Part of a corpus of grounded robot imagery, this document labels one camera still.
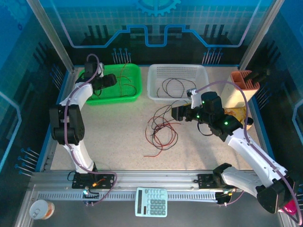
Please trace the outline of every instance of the white tabletop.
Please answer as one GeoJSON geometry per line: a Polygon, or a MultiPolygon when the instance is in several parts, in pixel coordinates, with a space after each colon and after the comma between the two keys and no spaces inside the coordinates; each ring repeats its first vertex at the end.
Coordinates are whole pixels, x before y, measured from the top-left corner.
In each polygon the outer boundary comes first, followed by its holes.
{"type": "MultiPolygon", "coordinates": [[[[206,67],[209,82],[227,80],[236,67],[206,67]]],[[[222,163],[230,163],[238,169],[251,169],[245,160],[223,143],[218,137],[204,137],[196,122],[181,122],[174,128],[179,134],[177,144],[163,151],[145,139],[147,121],[163,105],[155,104],[147,97],[148,67],[141,67],[143,91],[137,101],[111,105],[84,105],[82,118],[85,125],[84,142],[91,159],[98,170],[212,170],[222,163]]],[[[212,88],[219,95],[224,85],[212,88]]],[[[207,125],[201,125],[202,132],[208,133],[207,125]]],[[[249,134],[258,143],[255,128],[249,134]]],[[[74,165],[68,152],[57,145],[52,170],[73,170],[74,165]]]]}

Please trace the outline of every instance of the white robotic arm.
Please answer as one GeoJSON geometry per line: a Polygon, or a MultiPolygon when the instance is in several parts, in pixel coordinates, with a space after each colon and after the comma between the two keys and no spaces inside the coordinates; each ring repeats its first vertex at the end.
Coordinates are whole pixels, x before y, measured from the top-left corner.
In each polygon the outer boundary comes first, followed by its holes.
{"type": "Polygon", "coordinates": [[[103,74],[104,65],[97,65],[93,62],[87,62],[85,64],[84,78],[79,78],[75,84],[73,91],[64,99],[59,105],[50,109],[52,138],[57,140],[59,144],[62,144],[64,148],[69,152],[76,168],[76,172],[80,174],[86,174],[87,171],[93,171],[95,165],[89,157],[86,150],[83,137],[84,137],[84,123],[81,116],[81,109],[84,106],[88,98],[90,98],[94,91],[101,90],[117,83],[114,74],[103,74]],[[98,70],[97,76],[93,78],[89,83],[86,82],[92,77],[92,72],[98,70]],[[68,144],[64,139],[64,108],[68,103],[68,116],[67,124],[67,137],[68,144]]]}
{"type": "Polygon", "coordinates": [[[288,172],[275,162],[249,135],[245,135],[242,124],[233,116],[225,114],[216,92],[198,96],[196,89],[187,91],[190,105],[172,108],[172,117],[177,121],[206,123],[215,136],[235,149],[255,171],[255,175],[239,171],[224,163],[214,169],[216,182],[234,186],[255,196],[259,203],[271,213],[284,209],[293,198],[290,187],[298,187],[297,174],[288,172]]]}
{"type": "MultiPolygon", "coordinates": [[[[84,82],[76,83],[74,90],[79,87],[84,82]]],[[[85,104],[86,100],[93,95],[93,87],[90,83],[82,86],[79,88],[79,90],[73,95],[70,104],[69,105],[78,105],[79,109],[81,110],[83,105],[85,104]]],[[[64,99],[62,102],[60,102],[61,106],[66,106],[67,100],[70,98],[70,95],[64,99]]],[[[64,144],[64,148],[68,151],[68,153],[71,156],[71,149],[64,144]]],[[[76,144],[70,144],[70,146],[73,149],[73,154],[75,159],[78,163],[80,163],[85,169],[92,171],[94,167],[94,162],[89,157],[89,154],[87,153],[85,144],[83,140],[80,140],[78,145],[76,144]]],[[[75,162],[76,172],[85,174],[86,171],[81,169],[75,162]]]]}
{"type": "Polygon", "coordinates": [[[257,147],[257,149],[272,162],[276,170],[279,170],[283,175],[286,175],[286,169],[275,162],[250,136],[249,140],[250,144],[245,139],[244,129],[238,128],[233,132],[233,135],[227,136],[225,143],[245,159],[257,176],[236,170],[234,167],[229,167],[222,173],[222,179],[226,184],[233,185],[257,197],[257,186],[264,185],[265,187],[269,187],[275,180],[279,180],[281,177],[276,171],[273,171],[272,167],[264,158],[251,147],[251,144],[257,147]]]}

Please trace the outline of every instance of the green basket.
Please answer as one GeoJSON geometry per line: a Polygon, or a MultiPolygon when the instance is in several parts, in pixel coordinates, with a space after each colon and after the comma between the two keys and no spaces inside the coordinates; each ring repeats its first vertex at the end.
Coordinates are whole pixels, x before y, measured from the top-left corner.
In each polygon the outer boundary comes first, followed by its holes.
{"type": "Polygon", "coordinates": [[[86,103],[89,105],[103,105],[136,101],[142,93],[140,68],[135,64],[127,64],[124,69],[123,67],[124,64],[105,65],[104,75],[113,73],[117,77],[117,83],[112,87],[103,89],[100,98],[93,94],[86,103]]]}

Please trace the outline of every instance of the blue wall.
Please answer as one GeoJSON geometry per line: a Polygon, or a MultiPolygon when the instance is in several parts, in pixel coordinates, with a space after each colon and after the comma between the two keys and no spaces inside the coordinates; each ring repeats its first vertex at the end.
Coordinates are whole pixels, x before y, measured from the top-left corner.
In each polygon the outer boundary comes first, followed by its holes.
{"type": "MultiPolygon", "coordinates": [[[[137,64],[167,63],[167,59],[181,63],[180,58],[173,58],[176,53],[182,56],[182,63],[239,64],[270,3],[271,0],[42,1],[67,48],[95,51],[106,58],[103,61],[107,64],[115,63],[111,54],[119,47],[128,48],[137,64]],[[185,50],[185,46],[195,49],[185,50]],[[162,58],[156,56],[159,51],[162,58]],[[222,56],[217,61],[203,61],[210,53],[222,56]]],[[[70,55],[82,54],[81,50],[70,51],[70,55]]]]}
{"type": "Polygon", "coordinates": [[[303,2],[286,0],[249,69],[268,69],[255,98],[278,162],[303,174],[303,2]]]}
{"type": "Polygon", "coordinates": [[[66,69],[25,0],[0,0],[0,24],[0,226],[13,226],[35,169],[21,149],[40,153],[66,69]]]}

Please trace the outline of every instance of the white plastic basket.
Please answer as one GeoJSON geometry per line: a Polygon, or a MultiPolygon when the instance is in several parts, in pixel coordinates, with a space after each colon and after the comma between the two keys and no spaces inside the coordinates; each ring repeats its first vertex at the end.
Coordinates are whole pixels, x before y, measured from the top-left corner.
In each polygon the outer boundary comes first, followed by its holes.
{"type": "Polygon", "coordinates": [[[180,80],[182,83],[177,80],[170,81],[169,78],[190,80],[195,83],[197,89],[209,84],[207,72],[202,65],[154,64],[151,65],[148,70],[148,97],[156,103],[171,103],[177,100],[189,101],[186,91],[188,89],[195,88],[195,85],[192,82],[185,80],[180,80]],[[165,89],[166,84],[168,83],[167,92],[172,97],[164,92],[162,89],[162,83],[165,89]]]}

